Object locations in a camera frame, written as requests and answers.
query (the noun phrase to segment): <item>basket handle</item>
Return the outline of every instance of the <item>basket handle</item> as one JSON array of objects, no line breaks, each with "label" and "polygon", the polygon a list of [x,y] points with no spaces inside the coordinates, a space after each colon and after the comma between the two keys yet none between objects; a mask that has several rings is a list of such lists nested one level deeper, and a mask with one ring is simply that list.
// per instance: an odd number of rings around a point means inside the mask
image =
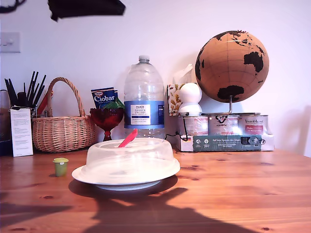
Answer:
[{"label": "basket handle", "polygon": [[55,85],[55,83],[57,83],[58,81],[63,81],[64,83],[66,83],[68,86],[70,86],[70,88],[72,89],[72,91],[74,92],[74,95],[76,96],[77,102],[78,102],[78,107],[79,107],[79,114],[81,117],[84,117],[86,115],[84,109],[83,109],[83,105],[82,105],[82,101],[81,101],[81,97],[79,95],[78,90],[76,89],[76,87],[73,85],[72,82],[70,82],[68,79],[63,78],[63,77],[58,77],[53,79],[53,81],[51,82],[51,84],[49,85],[49,89],[48,89],[48,117],[52,117],[53,116],[53,111],[52,111],[52,106],[51,106],[51,101],[52,101],[52,90],[53,90],[53,86]]}]

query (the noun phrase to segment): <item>black cloth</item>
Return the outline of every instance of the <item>black cloth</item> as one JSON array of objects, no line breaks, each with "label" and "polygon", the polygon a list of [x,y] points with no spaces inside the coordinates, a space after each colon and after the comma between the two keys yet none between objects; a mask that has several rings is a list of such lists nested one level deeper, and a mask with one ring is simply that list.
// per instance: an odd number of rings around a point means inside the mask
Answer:
[{"label": "black cloth", "polygon": [[78,16],[120,16],[125,6],[119,0],[49,0],[51,19]]},{"label": "black cloth", "polygon": [[14,6],[0,6],[0,14],[6,14],[11,13],[13,11],[16,11],[16,9],[22,5],[26,0],[15,0]]}]

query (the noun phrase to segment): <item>metal tin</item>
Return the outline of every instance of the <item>metal tin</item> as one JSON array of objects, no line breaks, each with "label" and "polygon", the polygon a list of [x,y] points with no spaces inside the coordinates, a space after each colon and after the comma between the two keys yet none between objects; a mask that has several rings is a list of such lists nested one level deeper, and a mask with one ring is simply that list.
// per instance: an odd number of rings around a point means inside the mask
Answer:
[{"label": "metal tin", "polygon": [[238,115],[210,115],[209,135],[241,135]]},{"label": "metal tin", "polygon": [[244,135],[263,135],[268,133],[268,115],[241,115],[239,127]]},{"label": "metal tin", "polygon": [[178,117],[178,128],[180,135],[185,135],[185,126],[187,135],[190,136],[203,136],[208,135],[208,117],[207,116],[179,116]]}]

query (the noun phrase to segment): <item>globe stand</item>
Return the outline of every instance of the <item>globe stand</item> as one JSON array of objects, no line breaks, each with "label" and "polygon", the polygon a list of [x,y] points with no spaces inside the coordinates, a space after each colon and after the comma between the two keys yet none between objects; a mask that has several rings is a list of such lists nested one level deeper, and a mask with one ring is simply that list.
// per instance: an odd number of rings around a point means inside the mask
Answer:
[{"label": "globe stand", "polygon": [[260,113],[232,113],[232,96],[229,99],[229,111],[225,113],[201,113],[202,116],[208,115],[260,115]]}]

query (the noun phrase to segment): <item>wood grain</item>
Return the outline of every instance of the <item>wood grain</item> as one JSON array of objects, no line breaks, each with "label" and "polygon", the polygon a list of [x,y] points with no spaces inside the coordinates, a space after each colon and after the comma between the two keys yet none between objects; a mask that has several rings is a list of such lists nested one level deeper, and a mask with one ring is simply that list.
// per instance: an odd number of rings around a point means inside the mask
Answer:
[{"label": "wood grain", "polygon": [[[1,232],[311,232],[310,158],[280,150],[177,152],[176,176],[113,192],[71,177],[86,152],[1,157]],[[55,157],[69,159],[65,177],[55,177]]]}]

